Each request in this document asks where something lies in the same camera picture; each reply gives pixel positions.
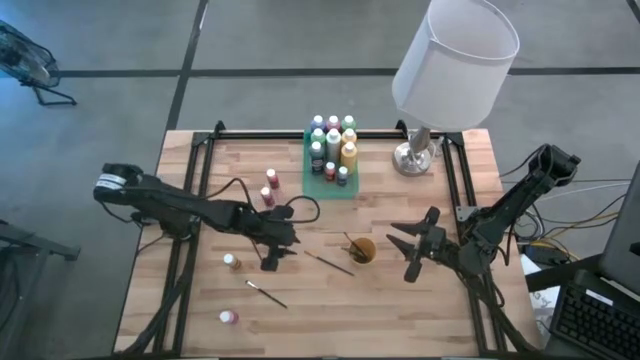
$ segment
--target fan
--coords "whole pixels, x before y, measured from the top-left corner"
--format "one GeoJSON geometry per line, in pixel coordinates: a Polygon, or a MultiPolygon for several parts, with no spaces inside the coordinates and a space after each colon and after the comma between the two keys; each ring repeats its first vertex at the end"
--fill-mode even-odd
{"type": "Polygon", "coordinates": [[[60,83],[56,59],[51,52],[2,20],[0,20],[0,70],[17,79],[20,85],[32,88],[40,105],[77,104],[71,96],[51,89],[60,83]],[[47,102],[42,98],[41,90],[67,100],[47,102]]]}

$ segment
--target robotic arm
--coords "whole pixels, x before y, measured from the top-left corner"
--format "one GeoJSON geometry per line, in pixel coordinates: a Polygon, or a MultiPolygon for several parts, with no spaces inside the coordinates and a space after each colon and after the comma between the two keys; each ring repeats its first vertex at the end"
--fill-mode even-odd
{"type": "Polygon", "coordinates": [[[135,165],[105,164],[102,172],[93,189],[96,201],[133,206],[138,212],[131,215],[132,219],[156,219],[173,238],[188,240],[201,219],[219,232],[243,235],[255,244],[268,246],[268,255],[260,266],[263,271],[275,271],[278,259],[296,254],[287,249],[300,242],[293,223],[287,220],[293,216],[288,205],[258,212],[250,202],[208,200],[144,174],[135,165]]]}
{"type": "Polygon", "coordinates": [[[391,226],[414,237],[415,245],[387,234],[387,238],[402,252],[409,266],[404,275],[407,282],[415,282],[422,269],[421,259],[427,258],[452,269],[460,281],[487,309],[518,351],[536,351],[518,332],[495,301],[494,294],[483,286],[480,275],[498,251],[505,231],[533,203],[556,186],[567,185],[575,176],[580,158],[569,156],[556,146],[543,145],[529,162],[529,173],[493,206],[477,209],[462,223],[461,244],[447,239],[446,231],[436,226],[440,210],[431,207],[425,218],[415,224],[392,223],[391,226]]]}

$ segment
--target black robotic arm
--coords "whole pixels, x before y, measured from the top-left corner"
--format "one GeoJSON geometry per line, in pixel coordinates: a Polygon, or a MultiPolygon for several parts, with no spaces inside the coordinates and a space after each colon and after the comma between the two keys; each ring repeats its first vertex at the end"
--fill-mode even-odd
{"type": "MultiPolygon", "coordinates": [[[[264,271],[275,271],[279,258],[295,254],[287,247],[300,242],[288,220],[293,216],[288,205],[258,212],[249,198],[247,202],[201,198],[144,174],[135,165],[105,164],[102,172],[93,190],[96,201],[133,206],[138,212],[132,219],[156,219],[165,233],[177,239],[191,237],[198,219],[219,232],[244,235],[269,247],[261,263],[264,271]]],[[[241,180],[233,181],[244,187],[241,180]]]]}

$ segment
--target lamp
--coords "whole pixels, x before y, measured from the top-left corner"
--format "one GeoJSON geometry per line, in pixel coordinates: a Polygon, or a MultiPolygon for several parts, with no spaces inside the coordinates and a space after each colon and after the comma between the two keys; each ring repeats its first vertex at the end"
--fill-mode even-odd
{"type": "Polygon", "coordinates": [[[484,120],[518,53],[518,34],[484,0],[432,0],[393,78],[401,117],[422,125],[393,154],[406,176],[431,164],[431,129],[461,131],[484,120]]]}

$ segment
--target computer monitor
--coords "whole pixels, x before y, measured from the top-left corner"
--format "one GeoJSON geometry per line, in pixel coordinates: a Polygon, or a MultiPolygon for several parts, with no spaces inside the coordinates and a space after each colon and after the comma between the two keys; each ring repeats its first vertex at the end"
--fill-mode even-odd
{"type": "Polygon", "coordinates": [[[600,259],[600,271],[640,295],[640,163],[600,259]]]}

